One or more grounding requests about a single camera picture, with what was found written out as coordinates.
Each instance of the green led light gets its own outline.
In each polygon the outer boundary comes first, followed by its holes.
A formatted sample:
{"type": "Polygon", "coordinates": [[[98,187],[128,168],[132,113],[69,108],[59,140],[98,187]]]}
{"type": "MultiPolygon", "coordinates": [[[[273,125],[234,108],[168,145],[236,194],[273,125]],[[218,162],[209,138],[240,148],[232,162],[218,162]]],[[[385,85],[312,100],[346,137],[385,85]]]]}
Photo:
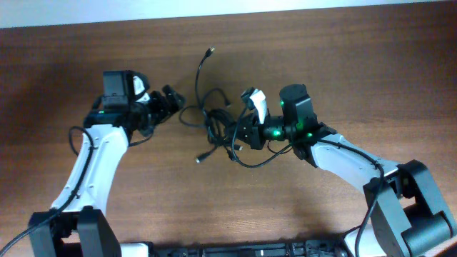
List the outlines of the green led light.
{"type": "Polygon", "coordinates": [[[303,124],[302,123],[297,123],[296,127],[297,127],[298,130],[302,130],[303,129],[303,124]]]}

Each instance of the cable connector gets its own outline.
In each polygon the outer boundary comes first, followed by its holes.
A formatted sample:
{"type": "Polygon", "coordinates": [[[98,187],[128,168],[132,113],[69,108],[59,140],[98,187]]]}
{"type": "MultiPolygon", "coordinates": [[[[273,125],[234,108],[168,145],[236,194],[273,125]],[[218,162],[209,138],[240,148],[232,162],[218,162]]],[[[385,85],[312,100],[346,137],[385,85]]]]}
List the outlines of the cable connector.
{"type": "Polygon", "coordinates": [[[214,46],[208,48],[208,50],[206,50],[206,53],[205,53],[206,58],[210,57],[213,54],[215,49],[216,48],[214,46]]]}
{"type": "Polygon", "coordinates": [[[234,148],[235,148],[235,151],[241,151],[243,150],[243,146],[240,146],[240,145],[234,145],[234,148]]]}
{"type": "Polygon", "coordinates": [[[236,161],[235,156],[230,150],[227,150],[227,155],[229,159],[231,159],[232,161],[236,161]]]}
{"type": "Polygon", "coordinates": [[[210,156],[212,153],[212,151],[202,153],[201,155],[197,156],[197,158],[195,158],[195,162],[201,163],[202,161],[205,161],[205,159],[208,158],[208,156],[210,156]]]}

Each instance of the wooden table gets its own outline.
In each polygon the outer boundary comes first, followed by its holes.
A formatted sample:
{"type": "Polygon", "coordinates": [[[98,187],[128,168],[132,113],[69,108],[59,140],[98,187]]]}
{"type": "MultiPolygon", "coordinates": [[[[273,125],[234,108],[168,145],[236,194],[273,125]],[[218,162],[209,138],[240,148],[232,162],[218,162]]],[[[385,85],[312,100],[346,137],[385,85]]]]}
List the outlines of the wooden table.
{"type": "MultiPolygon", "coordinates": [[[[210,45],[201,91],[224,88],[234,116],[248,87],[262,89],[279,115],[280,89],[306,84],[319,120],[352,143],[424,162],[457,216],[456,18],[455,4],[441,2],[2,29],[0,246],[63,188],[75,162],[67,130],[103,93],[102,71],[140,71],[154,89],[170,84],[193,104],[210,45]]],[[[292,153],[258,169],[222,150],[197,164],[211,148],[204,130],[175,116],[155,133],[117,169],[107,219],[120,242],[304,239],[347,231],[366,212],[354,188],[292,153]]],[[[270,155],[245,149],[247,163],[270,155]]],[[[30,255],[22,240],[10,256],[30,255]]]]}

